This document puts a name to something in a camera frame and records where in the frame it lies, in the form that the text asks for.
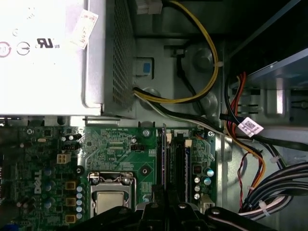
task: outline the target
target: power connector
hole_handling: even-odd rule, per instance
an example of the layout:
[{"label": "power connector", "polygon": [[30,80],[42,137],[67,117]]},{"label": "power connector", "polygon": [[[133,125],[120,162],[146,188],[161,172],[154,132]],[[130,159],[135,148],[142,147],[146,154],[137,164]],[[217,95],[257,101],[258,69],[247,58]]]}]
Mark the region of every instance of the power connector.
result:
[{"label": "power connector", "polygon": [[161,0],[135,0],[137,14],[160,14],[163,9]]},{"label": "power connector", "polygon": [[71,157],[70,153],[57,154],[57,164],[67,164],[71,162]]}]

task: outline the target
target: white wire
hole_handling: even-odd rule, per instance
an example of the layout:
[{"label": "white wire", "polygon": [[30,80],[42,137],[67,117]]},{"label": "white wire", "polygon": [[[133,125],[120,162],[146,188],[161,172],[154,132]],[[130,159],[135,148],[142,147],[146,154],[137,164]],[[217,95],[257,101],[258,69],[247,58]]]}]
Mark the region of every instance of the white wire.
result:
[{"label": "white wire", "polygon": [[[189,122],[189,123],[197,124],[197,125],[200,125],[200,126],[206,128],[206,129],[210,130],[210,131],[213,131],[213,132],[215,132],[217,134],[225,135],[224,133],[213,129],[209,125],[204,124],[202,122],[191,120],[191,119],[180,118],[180,117],[176,117],[176,116],[172,116],[172,115],[167,115],[167,114],[163,113],[162,111],[160,111],[159,109],[157,109],[155,106],[153,106],[149,101],[147,101],[147,100],[143,99],[142,97],[140,97],[138,94],[135,94],[135,96],[137,98],[139,98],[140,100],[144,101],[145,103],[147,103],[151,108],[153,108],[153,110],[155,110],[157,113],[159,113],[163,117],[174,119],[174,120],[177,120],[177,121]],[[279,204],[284,199],[285,199],[285,196],[277,197],[272,203],[267,205],[266,209],[270,209],[270,208],[276,206],[277,204]],[[241,215],[241,216],[253,215],[255,213],[259,213],[259,212],[262,212],[262,211],[263,210],[260,208],[260,209],[257,209],[257,210],[254,210],[254,211],[250,211],[250,212],[239,213],[239,215]]]},{"label": "white wire", "polygon": [[[280,196],[280,197],[277,197],[272,203],[268,204],[266,206],[266,209],[270,209],[272,208],[273,206],[279,204],[281,201],[283,201],[285,199],[285,196]],[[257,209],[257,210],[254,210],[254,211],[250,211],[250,212],[246,212],[246,213],[239,213],[239,215],[241,216],[247,216],[247,215],[251,215],[251,214],[255,214],[255,213],[259,213],[259,212],[262,212],[263,210],[260,208],[260,209]]]},{"label": "white wire", "polygon": [[211,126],[205,124],[205,123],[202,123],[202,122],[199,122],[199,121],[195,121],[195,120],[192,120],[192,119],[185,119],[185,118],[180,118],[180,117],[176,117],[176,116],[172,116],[172,115],[167,115],[165,113],[163,113],[162,111],[160,111],[159,109],[157,109],[155,106],[153,106],[149,101],[143,99],[142,97],[140,97],[138,94],[135,94],[135,96],[137,98],[139,98],[140,100],[144,101],[145,103],[147,103],[151,108],[153,108],[153,110],[155,110],[157,113],[159,113],[161,116],[163,117],[166,117],[166,118],[170,118],[170,119],[173,119],[173,120],[178,120],[178,121],[182,121],[182,122],[189,122],[189,123],[193,123],[193,124],[196,124],[196,125],[200,125],[210,131],[213,131],[217,134],[220,134],[220,135],[225,135],[224,133],[220,132],[220,131],[217,131],[216,129],[212,128]]}]

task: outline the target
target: green circuit board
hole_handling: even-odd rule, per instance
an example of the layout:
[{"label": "green circuit board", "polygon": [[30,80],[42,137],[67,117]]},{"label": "green circuit board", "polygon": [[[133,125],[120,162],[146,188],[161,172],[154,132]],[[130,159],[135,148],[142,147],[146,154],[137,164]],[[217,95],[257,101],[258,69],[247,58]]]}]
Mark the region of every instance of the green circuit board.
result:
[{"label": "green circuit board", "polygon": [[[17,161],[5,168],[9,174],[5,174],[3,189],[6,189],[6,198],[21,205],[20,216],[12,221],[19,225],[20,231],[67,230],[88,220],[93,210],[88,176],[95,171],[132,173],[136,188],[134,195],[126,195],[132,201],[132,208],[151,199],[152,185],[157,183],[160,174],[161,138],[157,128],[11,129],[16,130],[21,149],[16,151]],[[210,186],[203,184],[206,169],[211,167],[216,172],[215,137],[197,138],[200,130],[196,128],[169,128],[168,131],[175,136],[175,141],[179,137],[184,142],[192,140],[187,168],[191,178],[187,183],[192,185],[189,202],[199,205],[193,198],[195,177],[200,178],[199,193],[208,194],[215,201],[215,176]],[[70,136],[76,134],[78,137],[70,140]],[[195,166],[201,168],[198,173],[193,172]]]}]

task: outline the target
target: white label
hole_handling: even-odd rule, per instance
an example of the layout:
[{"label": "white label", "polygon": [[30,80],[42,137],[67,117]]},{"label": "white label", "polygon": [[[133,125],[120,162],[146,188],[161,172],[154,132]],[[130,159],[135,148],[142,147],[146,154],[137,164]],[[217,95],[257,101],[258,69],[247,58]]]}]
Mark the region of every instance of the white label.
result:
[{"label": "white label", "polygon": [[42,170],[34,173],[34,194],[41,194],[42,193]]},{"label": "white label", "polygon": [[261,125],[257,124],[249,117],[246,117],[243,122],[238,125],[238,128],[249,137],[257,135],[260,131],[264,129]]},{"label": "white label", "polygon": [[71,42],[85,49],[97,19],[97,14],[83,10],[73,31]]}]

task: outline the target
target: ul logo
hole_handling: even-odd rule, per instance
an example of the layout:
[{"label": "ul logo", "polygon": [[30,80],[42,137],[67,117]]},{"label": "ul logo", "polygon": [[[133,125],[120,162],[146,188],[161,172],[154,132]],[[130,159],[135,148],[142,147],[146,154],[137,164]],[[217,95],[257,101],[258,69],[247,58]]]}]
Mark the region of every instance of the ul logo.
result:
[{"label": "ul logo", "polygon": [[51,38],[48,38],[48,39],[46,39],[46,38],[38,38],[37,39],[37,41],[38,41],[38,44],[40,45],[40,48],[43,48],[43,47],[45,47],[45,48],[53,48],[53,44],[52,44],[52,40],[51,40]]}]

